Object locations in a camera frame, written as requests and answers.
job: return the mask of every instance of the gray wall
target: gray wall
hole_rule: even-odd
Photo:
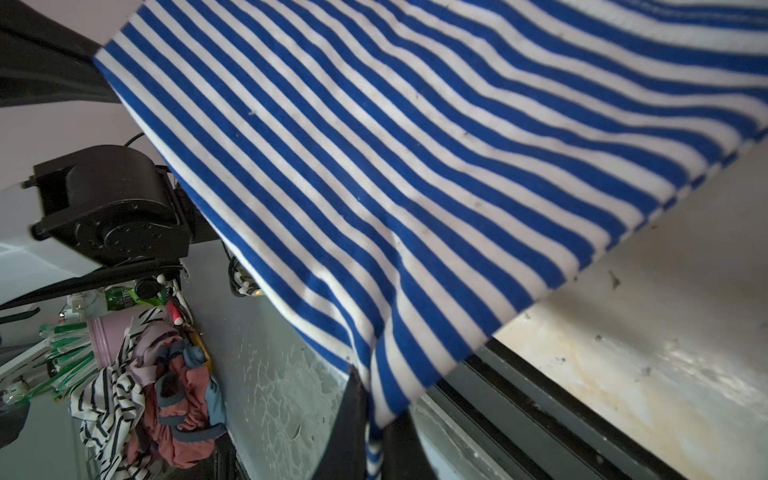
[[[0,449],[2,480],[85,480],[83,448],[67,407],[50,396],[32,400],[21,435]]]

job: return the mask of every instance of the white surface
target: white surface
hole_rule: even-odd
[[[764,143],[496,334],[691,480],[768,478],[766,156]]]
[[[29,226],[43,217],[36,188],[0,190],[0,303],[51,283],[90,273],[101,265],[51,237],[38,241]]]
[[[32,371],[35,364],[31,361],[37,359],[48,348],[48,339],[41,340],[37,345],[26,349],[23,353],[0,365],[0,389],[7,389],[17,377]]]

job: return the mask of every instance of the dirty surface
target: dirty surface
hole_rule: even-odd
[[[754,152],[496,333],[690,480],[768,478],[768,143]]]
[[[182,289],[213,357],[227,428],[248,475],[309,478],[330,437],[346,380],[306,346],[268,298],[230,293],[220,242],[190,246],[184,262],[190,279]],[[419,404],[413,419],[440,480],[509,480],[464,432],[436,421],[438,414]]]

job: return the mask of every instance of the blue and white striped cloth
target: blue and white striped cloth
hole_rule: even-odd
[[[767,55],[755,8],[149,0],[97,63],[280,312],[359,370],[375,439],[758,141]]]

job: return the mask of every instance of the blue fabric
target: blue fabric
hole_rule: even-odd
[[[205,391],[205,403],[208,404],[208,421],[211,426],[227,423],[227,414],[224,412],[221,388],[213,373],[210,374],[208,388]]]
[[[763,138],[766,25],[647,0],[148,0],[96,63],[277,309],[358,369],[376,477],[411,401]]]
[[[182,355],[184,355],[184,365],[186,365],[188,369],[196,369],[205,364],[205,353],[203,352],[203,349],[197,345],[187,344]]]

